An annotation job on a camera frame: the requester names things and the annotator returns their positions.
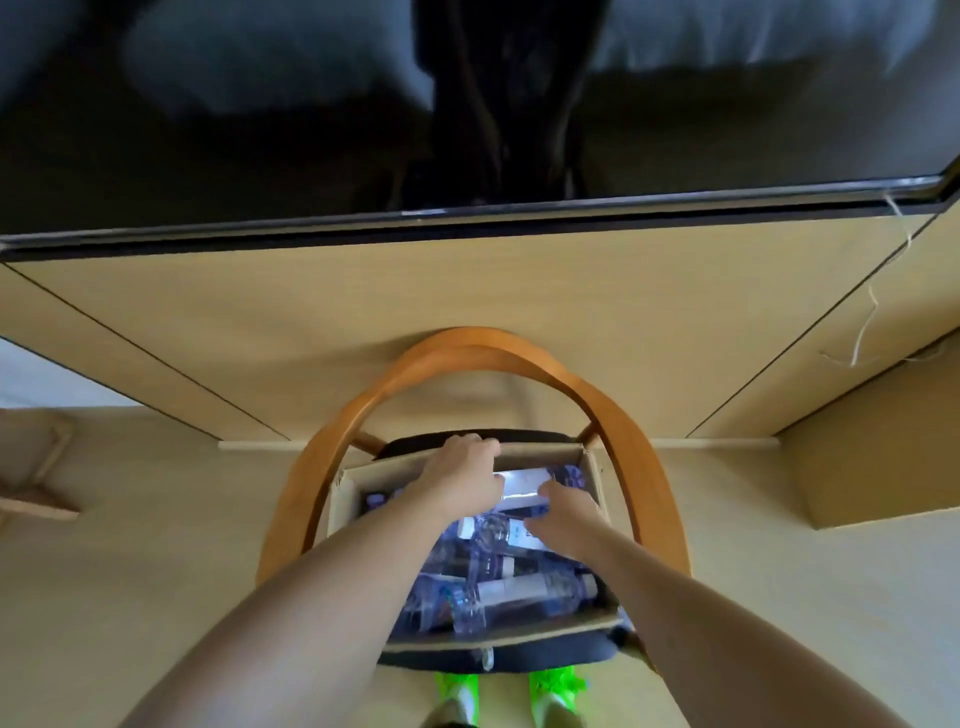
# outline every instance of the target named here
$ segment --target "person's left arm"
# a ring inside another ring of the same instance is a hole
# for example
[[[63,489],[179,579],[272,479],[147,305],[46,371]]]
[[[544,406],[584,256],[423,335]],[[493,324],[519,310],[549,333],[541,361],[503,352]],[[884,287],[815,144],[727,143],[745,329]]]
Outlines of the person's left arm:
[[[430,548],[503,495],[499,451],[478,435],[451,437],[400,496],[241,602],[122,728],[344,725]]]

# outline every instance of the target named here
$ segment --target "hand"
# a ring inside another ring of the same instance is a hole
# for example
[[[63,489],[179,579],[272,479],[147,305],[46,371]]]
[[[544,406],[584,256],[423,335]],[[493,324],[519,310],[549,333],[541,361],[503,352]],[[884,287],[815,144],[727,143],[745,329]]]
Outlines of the hand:
[[[444,526],[489,511],[503,498],[503,475],[493,474],[493,459],[499,454],[496,440],[481,440],[475,433],[453,435],[427,460],[404,495],[409,492],[435,505]]]
[[[550,510],[545,516],[526,519],[527,530],[562,556],[586,563],[597,529],[611,527],[600,506],[587,491],[556,480],[543,483],[537,493],[549,498]]]

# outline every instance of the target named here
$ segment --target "person's left hand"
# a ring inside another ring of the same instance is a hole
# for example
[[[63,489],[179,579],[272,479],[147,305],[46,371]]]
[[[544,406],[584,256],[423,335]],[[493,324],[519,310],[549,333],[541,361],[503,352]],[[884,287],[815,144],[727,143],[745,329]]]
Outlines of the person's left hand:
[[[503,497],[503,475],[493,474],[500,443],[480,435],[453,435],[437,450],[417,480],[404,490],[435,506],[444,525],[489,511]]]

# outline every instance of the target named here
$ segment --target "shoe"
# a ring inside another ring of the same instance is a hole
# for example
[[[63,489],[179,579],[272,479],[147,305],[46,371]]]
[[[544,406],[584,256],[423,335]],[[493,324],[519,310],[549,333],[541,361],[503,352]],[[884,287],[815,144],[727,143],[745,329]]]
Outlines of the shoe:
[[[440,699],[456,700],[463,708],[467,723],[479,725],[480,683],[477,675],[458,675],[453,672],[435,673]]]
[[[543,725],[547,708],[554,700],[571,713],[577,712],[577,693],[587,689],[587,681],[573,667],[555,667],[530,673],[530,710],[537,728]]]

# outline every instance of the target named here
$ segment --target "chair backrest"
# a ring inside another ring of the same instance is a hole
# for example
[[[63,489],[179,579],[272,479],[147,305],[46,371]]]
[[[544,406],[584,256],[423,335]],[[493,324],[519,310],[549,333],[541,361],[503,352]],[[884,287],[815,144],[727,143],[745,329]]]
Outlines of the chair backrest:
[[[657,454],[640,428],[607,395],[572,374],[544,349],[496,328],[452,328],[408,350],[369,389],[311,438],[280,494],[260,552],[261,583],[308,550],[330,483],[350,443],[377,442],[360,427],[373,409],[432,376],[488,370],[525,376],[563,392],[590,419],[581,435],[599,436],[627,502],[634,538],[669,566],[690,573],[684,527]]]

